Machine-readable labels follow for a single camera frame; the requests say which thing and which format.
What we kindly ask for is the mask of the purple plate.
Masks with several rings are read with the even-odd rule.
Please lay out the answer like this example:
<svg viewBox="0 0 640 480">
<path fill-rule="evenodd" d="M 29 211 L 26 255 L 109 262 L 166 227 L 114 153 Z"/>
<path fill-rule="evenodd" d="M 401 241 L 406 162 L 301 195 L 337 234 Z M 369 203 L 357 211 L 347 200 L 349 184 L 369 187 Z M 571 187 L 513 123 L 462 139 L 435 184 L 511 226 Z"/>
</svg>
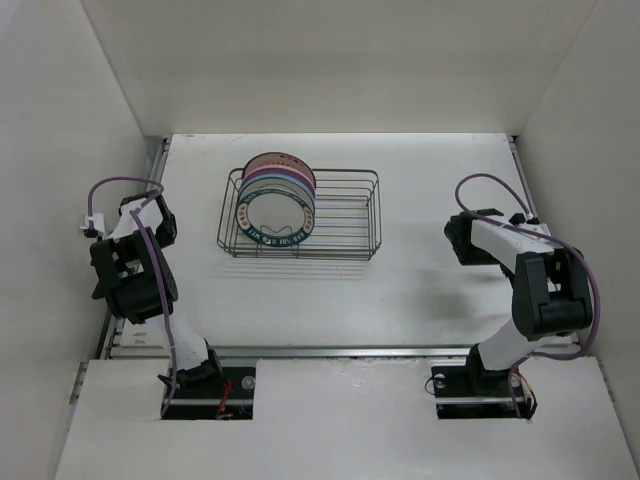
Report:
<svg viewBox="0 0 640 480">
<path fill-rule="evenodd" d="M 244 189 L 252 182 L 255 182 L 262 178 L 267 177 L 286 177 L 291 181 L 296 181 L 297 183 L 303 185 L 310 193 L 316 193 L 316 184 L 313 180 L 310 180 L 307 176 L 302 174 L 301 172 L 285 167 L 285 166 L 265 166 L 260 167 L 243 177 L 241 183 L 241 189 Z"/>
</svg>

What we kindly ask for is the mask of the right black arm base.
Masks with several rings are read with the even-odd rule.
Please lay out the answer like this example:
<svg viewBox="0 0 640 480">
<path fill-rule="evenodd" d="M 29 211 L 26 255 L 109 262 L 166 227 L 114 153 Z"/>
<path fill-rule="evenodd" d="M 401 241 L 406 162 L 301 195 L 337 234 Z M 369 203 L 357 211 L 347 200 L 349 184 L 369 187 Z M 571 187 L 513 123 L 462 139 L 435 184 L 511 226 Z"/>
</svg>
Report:
<svg viewBox="0 0 640 480">
<path fill-rule="evenodd" d="M 439 420 L 531 420 L 538 407 L 528 384 L 508 370 L 473 377 L 462 365 L 436 365 L 431 368 L 428 383 Z"/>
</svg>

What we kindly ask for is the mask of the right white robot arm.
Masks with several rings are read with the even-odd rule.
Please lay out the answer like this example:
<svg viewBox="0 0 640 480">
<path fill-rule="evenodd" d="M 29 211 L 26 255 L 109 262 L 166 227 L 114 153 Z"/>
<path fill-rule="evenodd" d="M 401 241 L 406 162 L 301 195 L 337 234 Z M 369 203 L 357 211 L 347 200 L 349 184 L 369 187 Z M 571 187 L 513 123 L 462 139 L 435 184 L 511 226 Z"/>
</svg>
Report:
<svg viewBox="0 0 640 480">
<path fill-rule="evenodd" d="M 595 311 L 586 267 L 554 241 L 543 225 L 522 214 L 502 223 L 495 209 L 462 212 L 444 227 L 463 266 L 497 265 L 512 288 L 510 319 L 473 345 L 465 365 L 436 375 L 460 396 L 503 396 L 514 365 L 556 337 L 592 325 Z"/>
</svg>

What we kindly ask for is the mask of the grey wire dish rack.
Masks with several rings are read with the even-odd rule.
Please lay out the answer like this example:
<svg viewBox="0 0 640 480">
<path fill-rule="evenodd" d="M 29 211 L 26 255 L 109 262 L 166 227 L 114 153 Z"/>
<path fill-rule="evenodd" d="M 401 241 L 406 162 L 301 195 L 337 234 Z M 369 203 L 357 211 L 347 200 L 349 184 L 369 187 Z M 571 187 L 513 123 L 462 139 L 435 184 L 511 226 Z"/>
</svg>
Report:
<svg viewBox="0 0 640 480">
<path fill-rule="evenodd" d="M 282 178 L 249 185 L 231 170 L 217 245 L 236 258 L 368 261 L 382 244 L 379 176 L 373 170 L 317 169 L 315 195 Z"/>
</svg>

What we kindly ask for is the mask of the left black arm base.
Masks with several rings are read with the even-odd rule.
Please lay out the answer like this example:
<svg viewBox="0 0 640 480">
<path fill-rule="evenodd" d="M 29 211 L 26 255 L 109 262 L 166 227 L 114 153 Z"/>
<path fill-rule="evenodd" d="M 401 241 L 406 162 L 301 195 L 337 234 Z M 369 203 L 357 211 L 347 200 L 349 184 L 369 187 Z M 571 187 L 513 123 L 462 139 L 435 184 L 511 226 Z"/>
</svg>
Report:
<svg viewBox="0 0 640 480">
<path fill-rule="evenodd" d="M 172 398 L 170 379 L 164 380 L 167 392 L 161 410 L 162 420 L 252 420 L 257 383 L 255 366 L 228 366 L 225 377 L 178 387 Z"/>
</svg>

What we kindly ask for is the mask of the blue plate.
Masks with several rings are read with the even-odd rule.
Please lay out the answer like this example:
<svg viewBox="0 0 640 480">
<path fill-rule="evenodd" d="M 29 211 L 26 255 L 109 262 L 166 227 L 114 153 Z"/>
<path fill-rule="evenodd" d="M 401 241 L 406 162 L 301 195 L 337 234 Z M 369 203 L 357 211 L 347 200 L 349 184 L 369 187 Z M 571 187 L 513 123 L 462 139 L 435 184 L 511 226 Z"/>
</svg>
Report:
<svg viewBox="0 0 640 480">
<path fill-rule="evenodd" d="M 258 175 L 255 178 L 244 180 L 239 190 L 239 197 L 244 198 L 251 192 L 271 187 L 285 189 L 300 198 L 306 196 L 312 203 L 316 200 L 315 187 L 309 181 L 278 173 Z"/>
</svg>

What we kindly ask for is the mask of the pink plate with red text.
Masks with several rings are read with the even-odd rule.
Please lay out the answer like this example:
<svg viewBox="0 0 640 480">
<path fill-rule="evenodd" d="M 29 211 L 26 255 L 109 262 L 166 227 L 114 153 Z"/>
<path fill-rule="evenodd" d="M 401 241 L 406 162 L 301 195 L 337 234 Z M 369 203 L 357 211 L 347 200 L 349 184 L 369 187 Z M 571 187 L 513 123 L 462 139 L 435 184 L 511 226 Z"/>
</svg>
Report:
<svg viewBox="0 0 640 480">
<path fill-rule="evenodd" d="M 242 178 L 246 178 L 255 170 L 268 167 L 289 167 L 302 174 L 311 181 L 313 187 L 316 187 L 316 177 L 310 166 L 302 159 L 284 152 L 264 152 L 251 158 L 244 166 Z"/>
</svg>

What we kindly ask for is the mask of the green rimmed white plate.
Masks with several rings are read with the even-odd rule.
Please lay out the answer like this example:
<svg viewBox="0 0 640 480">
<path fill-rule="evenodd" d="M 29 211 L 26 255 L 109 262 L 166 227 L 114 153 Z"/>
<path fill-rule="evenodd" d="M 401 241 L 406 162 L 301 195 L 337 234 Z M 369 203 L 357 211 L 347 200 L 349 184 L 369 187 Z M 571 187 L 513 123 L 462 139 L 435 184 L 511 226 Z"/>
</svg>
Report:
<svg viewBox="0 0 640 480">
<path fill-rule="evenodd" d="M 236 223 L 255 243 L 289 248 L 305 241 L 315 226 L 314 210 L 294 193 L 266 188 L 240 198 Z"/>
</svg>

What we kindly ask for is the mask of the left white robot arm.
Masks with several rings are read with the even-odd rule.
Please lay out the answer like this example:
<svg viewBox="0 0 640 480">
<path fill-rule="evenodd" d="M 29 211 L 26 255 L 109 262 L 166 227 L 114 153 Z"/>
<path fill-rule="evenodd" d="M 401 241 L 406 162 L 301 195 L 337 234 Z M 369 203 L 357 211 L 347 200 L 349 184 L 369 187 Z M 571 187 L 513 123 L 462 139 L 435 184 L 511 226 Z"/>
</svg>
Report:
<svg viewBox="0 0 640 480">
<path fill-rule="evenodd" d="M 159 335 L 172 371 L 161 375 L 171 396 L 209 397 L 226 383 L 216 353 L 175 310 L 178 287 L 163 249 L 177 239 L 177 222 L 155 190 L 124 198 L 115 229 L 90 245 L 97 275 L 92 298 L 106 301 L 110 313 Z"/>
</svg>

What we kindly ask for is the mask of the front aluminium rail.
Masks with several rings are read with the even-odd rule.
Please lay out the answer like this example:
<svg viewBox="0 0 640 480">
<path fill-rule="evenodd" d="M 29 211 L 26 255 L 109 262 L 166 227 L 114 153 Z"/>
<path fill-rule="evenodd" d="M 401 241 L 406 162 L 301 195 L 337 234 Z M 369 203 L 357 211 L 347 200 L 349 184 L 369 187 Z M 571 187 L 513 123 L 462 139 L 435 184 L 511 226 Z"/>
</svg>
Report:
<svg viewBox="0 0 640 480">
<path fill-rule="evenodd" d="M 470 347 L 214 347 L 220 358 L 266 358 L 266 359 L 320 359 L 320 358 L 457 358 L 468 354 Z M 551 354 L 575 353 L 579 344 L 549 343 L 541 351 Z M 164 358 L 167 355 L 159 346 L 113 346 L 107 358 Z"/>
</svg>

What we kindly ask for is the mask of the right aluminium rail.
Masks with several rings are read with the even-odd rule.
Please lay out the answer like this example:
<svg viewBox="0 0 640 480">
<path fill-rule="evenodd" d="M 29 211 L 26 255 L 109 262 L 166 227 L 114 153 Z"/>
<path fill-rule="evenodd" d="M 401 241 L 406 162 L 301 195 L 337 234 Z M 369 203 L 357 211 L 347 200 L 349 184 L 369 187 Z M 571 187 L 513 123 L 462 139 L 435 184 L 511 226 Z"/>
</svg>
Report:
<svg viewBox="0 0 640 480">
<path fill-rule="evenodd" d="M 525 167 L 525 157 L 523 155 L 523 150 L 520 146 L 519 137 L 517 135 L 507 135 L 507 140 L 511 149 L 512 157 L 514 159 L 514 163 L 516 165 L 516 170 L 519 175 L 520 183 L 522 185 L 522 189 L 526 196 L 527 204 L 531 210 L 531 212 L 538 216 L 538 209 L 535 203 L 535 199 L 530 187 L 529 178 L 526 172 Z"/>
</svg>

